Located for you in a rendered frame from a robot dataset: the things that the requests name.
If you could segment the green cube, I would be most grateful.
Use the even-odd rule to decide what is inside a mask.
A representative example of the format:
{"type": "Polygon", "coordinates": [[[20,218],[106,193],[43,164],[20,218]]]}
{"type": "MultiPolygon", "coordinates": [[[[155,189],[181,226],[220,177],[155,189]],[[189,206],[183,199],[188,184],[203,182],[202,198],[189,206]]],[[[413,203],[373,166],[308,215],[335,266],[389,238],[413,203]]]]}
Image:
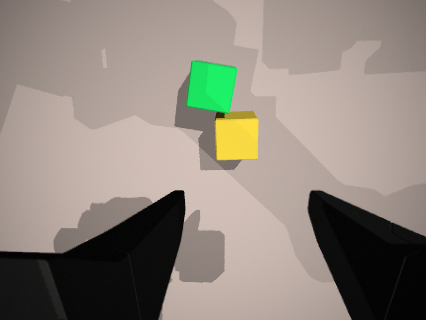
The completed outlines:
{"type": "Polygon", "coordinates": [[[186,106],[230,113],[237,68],[193,60],[186,106]]]}

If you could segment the yellow cube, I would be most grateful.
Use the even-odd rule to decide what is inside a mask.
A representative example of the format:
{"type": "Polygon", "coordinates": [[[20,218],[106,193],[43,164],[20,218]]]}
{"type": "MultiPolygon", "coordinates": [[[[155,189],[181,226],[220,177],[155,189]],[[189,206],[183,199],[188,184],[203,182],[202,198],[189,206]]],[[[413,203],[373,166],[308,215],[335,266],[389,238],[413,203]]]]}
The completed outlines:
{"type": "Polygon", "coordinates": [[[257,159],[258,118],[254,111],[217,112],[215,141],[217,160],[257,159]]]}

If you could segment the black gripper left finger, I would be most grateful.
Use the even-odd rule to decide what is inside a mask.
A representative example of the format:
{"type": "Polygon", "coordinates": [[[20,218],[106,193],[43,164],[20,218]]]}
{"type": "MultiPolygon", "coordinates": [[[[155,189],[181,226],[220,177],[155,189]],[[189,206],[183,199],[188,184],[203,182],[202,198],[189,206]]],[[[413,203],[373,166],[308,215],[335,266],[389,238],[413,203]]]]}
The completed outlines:
{"type": "Polygon", "coordinates": [[[158,320],[185,210],[174,190],[64,254],[0,251],[0,320],[158,320]]]}

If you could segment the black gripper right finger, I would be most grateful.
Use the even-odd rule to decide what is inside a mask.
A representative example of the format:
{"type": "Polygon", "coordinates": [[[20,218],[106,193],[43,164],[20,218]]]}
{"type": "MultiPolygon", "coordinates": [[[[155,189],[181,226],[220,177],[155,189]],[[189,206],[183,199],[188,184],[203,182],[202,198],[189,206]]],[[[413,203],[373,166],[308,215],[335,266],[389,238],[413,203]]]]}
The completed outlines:
{"type": "Polygon", "coordinates": [[[426,236],[321,190],[308,214],[351,320],[426,320],[426,236]]]}

